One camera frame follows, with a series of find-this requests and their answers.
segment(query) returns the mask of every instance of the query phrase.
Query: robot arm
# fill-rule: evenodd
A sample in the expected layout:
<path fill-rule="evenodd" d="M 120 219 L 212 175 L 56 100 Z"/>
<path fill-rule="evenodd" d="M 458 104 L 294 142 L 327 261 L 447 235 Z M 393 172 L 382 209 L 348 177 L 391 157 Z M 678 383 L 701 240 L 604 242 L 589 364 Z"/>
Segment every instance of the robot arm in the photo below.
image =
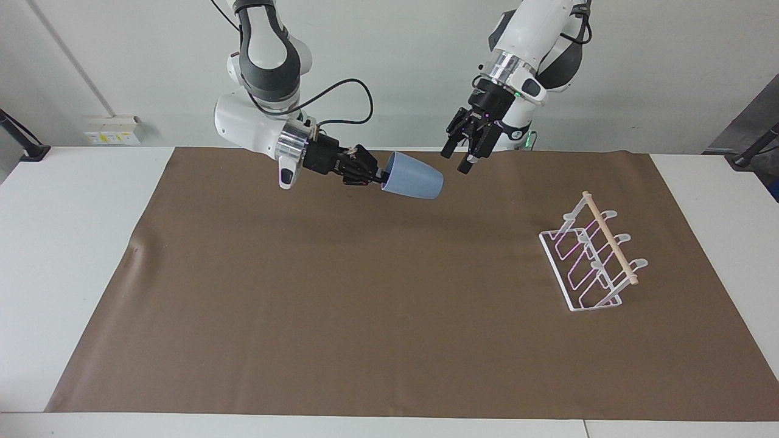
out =
<path fill-rule="evenodd" d="M 458 169 L 467 174 L 496 145 L 519 148 L 530 133 L 535 110 L 549 92 L 564 91 L 578 71 L 589 29 L 591 0 L 524 0 L 507 12 L 489 38 L 492 56 L 474 80 L 470 110 L 460 108 L 446 129 L 441 155 L 468 143 Z M 567 32 L 574 29 L 576 38 Z"/>
<path fill-rule="evenodd" d="M 219 134 L 278 161 L 283 189 L 293 186 L 301 168 L 336 173 L 347 185 L 387 182 L 389 173 L 362 145 L 340 147 L 298 108 L 300 77 L 311 69 L 312 56 L 282 24 L 275 1 L 230 3 L 240 23 L 241 50 L 228 59 L 227 70 L 242 89 L 217 102 Z"/>

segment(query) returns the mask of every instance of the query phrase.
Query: power socket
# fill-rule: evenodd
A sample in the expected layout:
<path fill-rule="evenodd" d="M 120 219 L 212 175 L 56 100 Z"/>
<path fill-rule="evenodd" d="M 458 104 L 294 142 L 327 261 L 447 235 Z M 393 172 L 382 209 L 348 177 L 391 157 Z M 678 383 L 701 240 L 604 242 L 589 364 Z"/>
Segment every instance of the power socket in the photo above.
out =
<path fill-rule="evenodd" d="M 137 117 L 115 116 L 87 120 L 84 135 L 90 144 L 135 146 L 141 144 L 146 133 Z"/>

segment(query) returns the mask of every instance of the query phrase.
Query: plastic cup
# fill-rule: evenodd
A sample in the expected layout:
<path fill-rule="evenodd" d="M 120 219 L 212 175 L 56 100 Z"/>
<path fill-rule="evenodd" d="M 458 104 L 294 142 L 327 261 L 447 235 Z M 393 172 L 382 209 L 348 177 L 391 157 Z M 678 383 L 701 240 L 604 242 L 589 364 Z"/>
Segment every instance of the plastic cup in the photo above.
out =
<path fill-rule="evenodd" d="M 443 174 L 433 167 L 400 152 L 389 156 L 389 179 L 382 190 L 397 195 L 434 200 L 443 189 Z"/>

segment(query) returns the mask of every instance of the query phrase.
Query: brown paper sheet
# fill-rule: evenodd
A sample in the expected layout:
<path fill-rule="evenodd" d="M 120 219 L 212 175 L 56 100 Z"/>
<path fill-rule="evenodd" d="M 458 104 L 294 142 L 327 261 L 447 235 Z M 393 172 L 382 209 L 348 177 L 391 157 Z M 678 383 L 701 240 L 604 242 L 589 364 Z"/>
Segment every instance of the brown paper sheet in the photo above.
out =
<path fill-rule="evenodd" d="M 779 383 L 645 155 L 455 161 L 436 201 L 178 149 L 47 407 L 777 421 Z M 538 240 L 590 190 L 644 257 L 571 313 Z"/>

